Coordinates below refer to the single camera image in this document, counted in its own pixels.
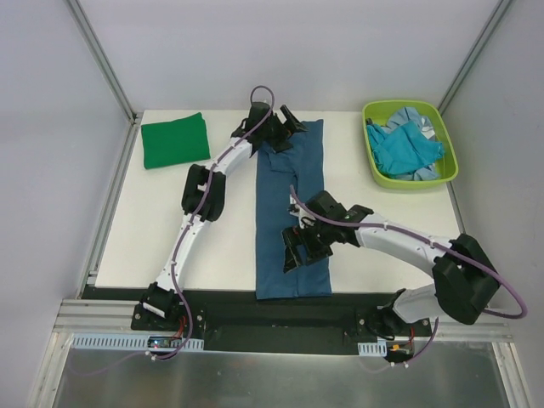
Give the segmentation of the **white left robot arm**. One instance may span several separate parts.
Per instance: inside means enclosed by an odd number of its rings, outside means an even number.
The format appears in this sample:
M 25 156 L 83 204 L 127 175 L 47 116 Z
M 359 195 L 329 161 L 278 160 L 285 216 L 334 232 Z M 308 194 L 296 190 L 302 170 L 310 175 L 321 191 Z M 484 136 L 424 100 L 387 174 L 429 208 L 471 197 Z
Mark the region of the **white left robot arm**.
M 280 111 L 284 120 L 273 112 L 272 105 L 252 102 L 225 149 L 210 163 L 190 167 L 182 194 L 184 216 L 178 236 L 161 273 L 134 309 L 135 326 L 150 319 L 160 330 L 169 331 L 179 322 L 192 320 L 183 295 L 184 269 L 199 237 L 224 210 L 227 178 L 263 145 L 281 153 L 293 147 L 293 134 L 308 131 L 285 105 Z

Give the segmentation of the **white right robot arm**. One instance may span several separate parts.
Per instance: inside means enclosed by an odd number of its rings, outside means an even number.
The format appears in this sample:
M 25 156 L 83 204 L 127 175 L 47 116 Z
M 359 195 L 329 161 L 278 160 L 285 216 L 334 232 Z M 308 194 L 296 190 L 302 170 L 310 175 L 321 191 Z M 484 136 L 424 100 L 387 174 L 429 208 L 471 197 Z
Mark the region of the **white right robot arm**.
M 326 190 L 306 202 L 291 193 L 289 201 L 297 224 L 282 232 L 285 272 L 329 258 L 332 245 L 339 243 L 385 253 L 432 278 L 426 286 L 399 289 L 364 318 L 366 330 L 377 337 L 392 340 L 419 320 L 441 316 L 472 325 L 501 286 L 490 260 L 470 235 L 456 239 L 425 235 L 368 207 L 346 208 Z

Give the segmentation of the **dark blue t shirt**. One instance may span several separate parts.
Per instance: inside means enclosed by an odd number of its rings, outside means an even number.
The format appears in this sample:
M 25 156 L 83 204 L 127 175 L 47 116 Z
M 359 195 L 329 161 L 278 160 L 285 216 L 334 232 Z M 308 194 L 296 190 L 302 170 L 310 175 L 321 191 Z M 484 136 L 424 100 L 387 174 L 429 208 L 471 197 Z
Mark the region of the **dark blue t shirt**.
M 321 260 L 285 273 L 281 232 L 298 224 L 289 211 L 290 188 L 301 201 L 324 189 L 323 128 L 318 119 L 290 137 L 292 148 L 276 153 L 265 144 L 258 151 L 256 181 L 256 297 L 328 297 L 332 294 L 329 261 Z

